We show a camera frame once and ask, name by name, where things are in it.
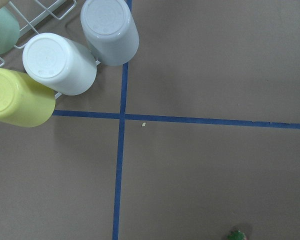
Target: mint green cup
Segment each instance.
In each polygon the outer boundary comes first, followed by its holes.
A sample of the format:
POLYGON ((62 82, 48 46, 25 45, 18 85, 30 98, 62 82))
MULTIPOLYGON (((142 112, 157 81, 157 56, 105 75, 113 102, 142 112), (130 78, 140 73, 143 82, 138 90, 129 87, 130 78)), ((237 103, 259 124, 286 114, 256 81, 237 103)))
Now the mint green cup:
POLYGON ((20 36, 20 27, 15 16, 5 7, 0 9, 0 54, 11 50, 20 36))

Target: white cup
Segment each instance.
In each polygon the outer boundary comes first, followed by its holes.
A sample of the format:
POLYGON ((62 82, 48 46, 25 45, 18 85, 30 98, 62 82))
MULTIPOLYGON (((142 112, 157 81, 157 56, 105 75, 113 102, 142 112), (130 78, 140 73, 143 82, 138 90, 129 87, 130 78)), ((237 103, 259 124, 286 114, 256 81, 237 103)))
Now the white cup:
POLYGON ((87 0, 81 24, 92 54, 102 63, 119 66, 139 47, 139 34, 124 0, 87 0))
POLYGON ((82 94, 97 75, 96 61, 88 48, 53 33, 30 39, 22 60, 30 77, 65 95, 82 94))

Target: yellow cup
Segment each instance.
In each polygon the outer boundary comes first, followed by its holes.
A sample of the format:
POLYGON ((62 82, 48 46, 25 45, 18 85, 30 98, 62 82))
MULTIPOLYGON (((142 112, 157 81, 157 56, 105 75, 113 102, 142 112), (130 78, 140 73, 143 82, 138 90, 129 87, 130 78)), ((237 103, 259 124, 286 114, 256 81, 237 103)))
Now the yellow cup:
POLYGON ((51 117, 55 105, 52 89, 26 73, 0 68, 0 122, 36 127, 51 117))

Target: gray surface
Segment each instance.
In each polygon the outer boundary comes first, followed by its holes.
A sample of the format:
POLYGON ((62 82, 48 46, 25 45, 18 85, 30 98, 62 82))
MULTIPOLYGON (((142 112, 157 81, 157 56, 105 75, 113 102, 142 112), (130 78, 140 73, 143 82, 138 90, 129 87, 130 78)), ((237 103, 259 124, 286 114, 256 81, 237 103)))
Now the gray surface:
POLYGON ((127 121, 120 240, 300 239, 300 130, 127 121))
MULTIPOLYGON (((20 2, 17 1, 17 7, 20 7, 20 2)), ((49 17, 44 24, 37 29, 39 33, 55 33, 65 38, 87 46, 86 39, 80 22, 80 11, 85 1, 78 1, 77 6, 69 13, 66 18, 61 21, 49 17)), ((30 1, 28 5, 20 7, 25 16, 29 19, 35 17, 34 13, 40 13, 40 8, 30 1)), ((4 68, 26 72, 22 63, 22 50, 13 49, 4 59, 6 65, 4 68)), ((60 97, 57 102, 56 109, 58 110, 73 110, 73 111, 91 111, 91 112, 106 112, 118 113, 120 111, 120 93, 121 93, 122 66, 106 66, 99 65, 97 68, 96 81, 92 87, 85 93, 77 96, 60 97)))
POLYGON ((0 240, 110 240, 118 121, 0 123, 0 240))
POLYGON ((300 123, 300 1, 134 0, 127 113, 300 123))

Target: white wire rack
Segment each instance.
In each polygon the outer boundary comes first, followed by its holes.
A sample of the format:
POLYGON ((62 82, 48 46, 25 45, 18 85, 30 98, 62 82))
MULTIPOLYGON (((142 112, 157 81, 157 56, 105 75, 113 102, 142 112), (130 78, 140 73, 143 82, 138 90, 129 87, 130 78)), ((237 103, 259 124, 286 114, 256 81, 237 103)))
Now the white wire rack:
MULTIPOLYGON (((73 4, 69 9, 66 10, 66 12, 60 16, 57 17, 55 14, 53 14, 53 11, 55 11, 57 8, 59 8, 62 4, 66 2, 66 0, 56 0, 54 3, 52 3, 49 7, 44 6, 39 0, 33 0, 36 4, 38 4, 42 9, 43 12, 41 12, 38 16, 36 16, 33 20, 28 20, 21 10, 19 10, 11 1, 8 3, 8 5, 15 11, 16 14, 18 14, 23 20, 25 20, 26 25, 20 29, 20 38, 25 35, 27 32, 33 30, 35 34, 39 34, 39 32, 36 30, 36 25, 38 25, 42 20, 44 20, 46 17, 51 15, 58 21, 62 20, 74 7, 77 5, 76 0, 72 0, 73 4)), ((27 43, 14 47, 16 49, 23 49, 26 46, 27 43)), ((5 65, 6 61, 0 57, 0 68, 5 65)))

